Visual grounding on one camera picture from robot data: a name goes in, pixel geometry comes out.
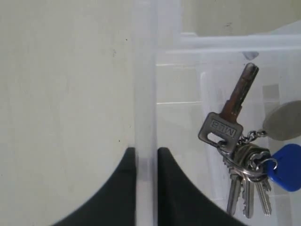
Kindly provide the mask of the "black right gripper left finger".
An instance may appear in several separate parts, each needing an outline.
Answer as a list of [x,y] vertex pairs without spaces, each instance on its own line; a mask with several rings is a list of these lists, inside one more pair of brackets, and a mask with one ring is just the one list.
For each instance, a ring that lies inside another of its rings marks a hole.
[[135,148],[129,147],[106,183],[82,206],[55,226],[134,226]]

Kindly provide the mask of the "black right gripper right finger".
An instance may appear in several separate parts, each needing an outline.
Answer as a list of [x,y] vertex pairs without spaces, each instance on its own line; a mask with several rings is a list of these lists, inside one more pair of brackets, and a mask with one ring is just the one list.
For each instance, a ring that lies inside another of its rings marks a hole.
[[189,180],[167,147],[157,152],[159,226],[243,226]]

